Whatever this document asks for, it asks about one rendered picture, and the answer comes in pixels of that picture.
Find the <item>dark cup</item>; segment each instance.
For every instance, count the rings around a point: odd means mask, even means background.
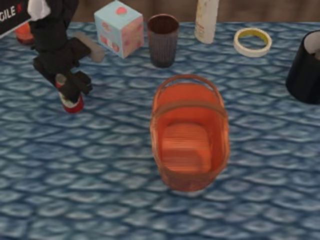
[[[151,17],[147,24],[150,60],[158,68],[169,68],[176,58],[179,22],[168,14]]]
[[[286,88],[297,100],[320,104],[320,30],[304,36],[286,79]]]

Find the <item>orange plastic container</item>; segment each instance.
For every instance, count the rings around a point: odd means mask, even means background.
[[[25,23],[18,27],[16,30],[14,30],[16,39],[21,43],[22,45],[33,45],[35,40],[34,36],[31,33],[30,25],[29,23]]]
[[[183,79],[198,83],[173,83]],[[228,115],[218,89],[203,77],[177,75],[159,86],[150,133],[161,178],[173,190],[201,190],[227,165]]]

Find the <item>light blue box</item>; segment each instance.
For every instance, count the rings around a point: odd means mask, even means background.
[[[121,58],[144,43],[142,14],[118,0],[96,11],[94,21],[99,43]]]

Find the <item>blue water surface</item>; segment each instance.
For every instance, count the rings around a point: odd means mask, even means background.
[[[244,27],[270,34],[268,55],[235,51]],[[301,39],[317,29],[220,23],[205,45],[183,23],[169,69],[151,65],[147,42],[126,59],[83,59],[94,89],[76,115],[33,69],[36,53],[1,39],[0,240],[320,240],[320,106],[285,87]],[[93,23],[75,31],[96,39]],[[168,189],[151,152],[153,95],[177,74],[216,84],[229,114],[228,167],[194,193]]]

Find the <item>white ring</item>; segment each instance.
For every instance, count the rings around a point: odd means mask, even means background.
[[[266,46],[261,49],[246,48],[245,46],[241,45],[239,42],[239,38],[242,37],[241,35],[245,35],[245,36],[252,35],[252,36],[261,38],[262,40],[265,41]],[[271,45],[272,45],[272,39],[269,36],[269,34],[259,28],[254,28],[254,27],[240,29],[239,31],[236,32],[233,39],[233,46],[235,50],[237,50],[238,53],[250,58],[259,58],[266,55],[269,52]]]

